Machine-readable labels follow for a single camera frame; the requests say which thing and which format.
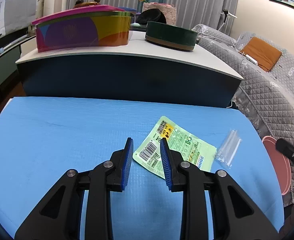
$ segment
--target green round box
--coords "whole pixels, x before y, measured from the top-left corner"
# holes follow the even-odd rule
[[[193,50],[197,33],[174,25],[149,21],[145,39],[174,49]]]

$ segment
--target clear plastic bag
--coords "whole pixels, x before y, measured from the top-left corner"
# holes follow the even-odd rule
[[[226,168],[232,166],[232,160],[234,159],[241,141],[237,131],[231,130],[221,147],[217,150],[216,159],[222,162]]]

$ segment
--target metal screw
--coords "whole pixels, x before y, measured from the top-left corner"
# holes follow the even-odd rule
[[[226,173],[226,171],[223,171],[223,170],[219,170],[219,171],[217,171],[217,175],[219,176],[219,177],[226,177],[226,175],[227,175],[227,173]]]
[[[111,161],[106,161],[104,162],[104,167],[105,168],[110,168],[111,166],[113,166],[114,164]]]
[[[68,177],[73,177],[75,175],[76,175],[76,171],[75,170],[69,170],[69,171],[67,171],[67,176]]]
[[[181,162],[180,166],[182,166],[183,168],[189,168],[190,167],[190,163],[189,162]]]

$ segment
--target sofa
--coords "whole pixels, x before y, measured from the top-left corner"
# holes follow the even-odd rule
[[[236,70],[244,81],[234,101],[263,138],[271,135],[294,145],[294,55],[255,33],[242,33],[238,40],[205,25],[193,28],[198,44]],[[248,61],[238,51],[253,37],[258,37],[282,52],[270,72]],[[284,206],[294,203],[294,165],[291,163],[291,197]]]

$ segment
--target barcode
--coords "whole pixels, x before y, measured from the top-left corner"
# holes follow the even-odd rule
[[[141,157],[144,161],[148,161],[149,158],[156,151],[157,146],[154,145],[153,141],[150,141],[146,147],[139,153],[139,157]]]
[[[198,162],[198,165],[197,167],[200,169],[201,165],[203,164],[203,160],[204,160],[204,156],[200,156],[199,158],[199,162]]]
[[[161,121],[161,124],[160,124],[160,126],[158,127],[158,129],[157,129],[157,133],[159,133],[159,134],[161,134],[161,132],[163,131],[163,129],[165,128],[165,125],[166,125],[167,123],[163,120],[163,121]]]

